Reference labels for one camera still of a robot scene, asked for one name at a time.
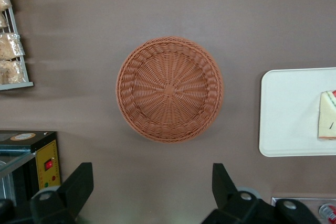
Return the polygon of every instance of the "toaster oven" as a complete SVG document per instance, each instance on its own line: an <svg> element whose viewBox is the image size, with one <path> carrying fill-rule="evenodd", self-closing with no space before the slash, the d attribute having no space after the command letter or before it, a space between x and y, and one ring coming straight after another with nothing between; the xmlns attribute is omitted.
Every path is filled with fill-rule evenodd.
<svg viewBox="0 0 336 224"><path fill-rule="evenodd" d="M20 205L60 184L56 132L0 131L0 199Z"/></svg>

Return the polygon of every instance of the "bread slice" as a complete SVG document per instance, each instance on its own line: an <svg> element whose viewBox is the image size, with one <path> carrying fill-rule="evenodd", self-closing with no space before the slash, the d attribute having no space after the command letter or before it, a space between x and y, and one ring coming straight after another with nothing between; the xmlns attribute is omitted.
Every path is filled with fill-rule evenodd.
<svg viewBox="0 0 336 224"><path fill-rule="evenodd" d="M319 138L336 140L336 90L321 93Z"/></svg>

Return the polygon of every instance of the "woven basket rim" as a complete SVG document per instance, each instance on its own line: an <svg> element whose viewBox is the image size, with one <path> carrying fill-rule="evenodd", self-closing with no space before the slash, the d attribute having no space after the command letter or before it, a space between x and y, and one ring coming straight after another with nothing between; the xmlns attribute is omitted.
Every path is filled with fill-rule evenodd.
<svg viewBox="0 0 336 224"><path fill-rule="evenodd" d="M126 107L123 103L122 100L122 81L121 78L123 77L123 74L125 72L125 69L127 69L127 67L129 67L131 65L131 61L137 56L137 54L139 54L140 52L152 47L155 44L180 44L183 46L187 46L189 48L192 48L193 51L195 51L196 53L200 54L200 55L205 55L207 57L207 60L209 60L209 62L207 63L208 65L210 65L212 67L212 70L215 71L216 76L217 76L217 85L218 85L218 99L216 100L216 110L214 111L214 113L212 114L211 120L207 121L206 124L202 127L201 130L199 130L197 132L197 134L192 135L192 137L190 137L189 135L184 135L181 137L177 137L175 139L171 139L169 137L163 138L163 137L156 137L156 136L149 136L148 132L146 132L143 129L140 129L139 127L137 127L136 125L134 125L134 123L132 122L132 118L131 115L126 113ZM179 142L184 142L187 140L191 140L193 138L195 138L196 136L202 134L204 131L206 131L210 125L214 122L214 120L218 117L219 112L221 110L222 104L223 104L223 99L224 99L224 81L223 81L223 77L222 77L222 73L220 71L220 68L217 64L217 62L214 60L214 58L212 57L212 55L202 46L200 46L199 44L189 40L189 39L185 39L183 37L179 37L179 36L165 36L165 37L158 37L158 38L153 38L150 39L148 41L146 41L145 43L137 46L126 58L126 60L124 61L124 63L122 64L120 71L118 73L118 78L117 78L117 84L116 84L116 96L117 96L117 102L118 102L118 107L123 115L123 117L125 118L125 120L127 121L127 123L135 130L137 131L139 134L141 134L142 136L150 139L150 140L154 140L156 142L162 142L162 143L179 143Z"/></svg>

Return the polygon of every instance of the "oven door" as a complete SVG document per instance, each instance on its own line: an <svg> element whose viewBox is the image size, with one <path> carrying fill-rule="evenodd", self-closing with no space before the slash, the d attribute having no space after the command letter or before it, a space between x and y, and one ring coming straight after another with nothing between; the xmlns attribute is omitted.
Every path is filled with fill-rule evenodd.
<svg viewBox="0 0 336 224"><path fill-rule="evenodd" d="M34 163L34 157L30 151L0 151L0 199L10 199L17 205L31 196L27 194L32 187L31 177L37 180L37 173L27 174L27 167Z"/></svg>

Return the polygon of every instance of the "screw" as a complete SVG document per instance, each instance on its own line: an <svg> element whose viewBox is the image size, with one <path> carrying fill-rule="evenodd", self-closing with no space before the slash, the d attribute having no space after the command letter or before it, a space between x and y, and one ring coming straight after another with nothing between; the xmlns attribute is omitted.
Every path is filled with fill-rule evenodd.
<svg viewBox="0 0 336 224"><path fill-rule="evenodd" d="M241 198L244 199L244 200L252 200L252 197L250 194L248 193L241 193Z"/></svg>
<svg viewBox="0 0 336 224"><path fill-rule="evenodd" d="M284 203L284 206L287 207L288 209L291 209L291 210L296 209L296 205L292 201L286 200L283 203Z"/></svg>
<svg viewBox="0 0 336 224"><path fill-rule="evenodd" d="M49 199L50 197L51 197L51 195L52 195L52 193L51 192L46 192L46 193L42 193L41 195L40 195L40 198L39 198L39 200L46 200L46 199Z"/></svg>

